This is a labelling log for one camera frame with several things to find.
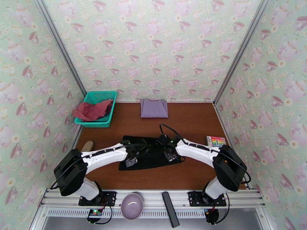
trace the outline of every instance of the wooden table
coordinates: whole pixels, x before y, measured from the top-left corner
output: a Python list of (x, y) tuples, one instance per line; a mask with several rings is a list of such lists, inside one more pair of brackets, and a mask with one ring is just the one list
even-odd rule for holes
[[(139, 103), (117, 103), (109, 128), (84, 128), (77, 144), (79, 150), (92, 140), (94, 150), (122, 140), (123, 135), (159, 137), (159, 124), (174, 128), (184, 138), (205, 143), (205, 136), (225, 137), (210, 103), (169, 103), (169, 118), (141, 118)], [(165, 133), (173, 136), (169, 130)], [(214, 170), (191, 158), (180, 164), (154, 169), (119, 171), (119, 162), (98, 168), (87, 175), (104, 189), (203, 189), (215, 177)]]

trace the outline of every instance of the red cloth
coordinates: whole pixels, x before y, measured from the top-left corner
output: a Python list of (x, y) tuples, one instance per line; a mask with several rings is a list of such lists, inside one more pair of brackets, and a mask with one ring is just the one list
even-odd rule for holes
[(73, 112), (73, 116), (84, 121), (91, 122), (104, 117), (110, 113), (113, 100), (104, 100), (98, 104), (89, 104), (82, 102)]

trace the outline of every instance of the purple bowl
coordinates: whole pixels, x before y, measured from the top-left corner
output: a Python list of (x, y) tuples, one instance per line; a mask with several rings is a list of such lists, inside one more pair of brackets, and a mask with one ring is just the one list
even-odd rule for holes
[(123, 199), (120, 210), (126, 220), (136, 220), (142, 214), (143, 200), (138, 194), (129, 194)]

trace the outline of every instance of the wall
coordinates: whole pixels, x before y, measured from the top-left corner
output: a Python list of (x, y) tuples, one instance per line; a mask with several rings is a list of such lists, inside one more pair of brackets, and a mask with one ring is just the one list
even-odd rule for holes
[(212, 101), (260, 0), (45, 0), (87, 91)]
[(82, 95), (31, 0), (0, 5), (0, 229), (28, 229)]
[(218, 102), (279, 229), (307, 229), (306, 0), (274, 0)]

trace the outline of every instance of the green plastic basket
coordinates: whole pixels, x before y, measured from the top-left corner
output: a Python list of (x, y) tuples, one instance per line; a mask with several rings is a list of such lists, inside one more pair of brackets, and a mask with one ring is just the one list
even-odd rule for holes
[(111, 118), (115, 106), (115, 101), (117, 97), (116, 91), (95, 91), (95, 92), (88, 92), (85, 96), (84, 102), (89, 104), (97, 104), (104, 100), (113, 99), (113, 105), (110, 114), (106, 115), (105, 117), (98, 119), (92, 122), (84, 122), (80, 118), (75, 118), (75, 124), (80, 124), (84, 127), (109, 127), (111, 124)]

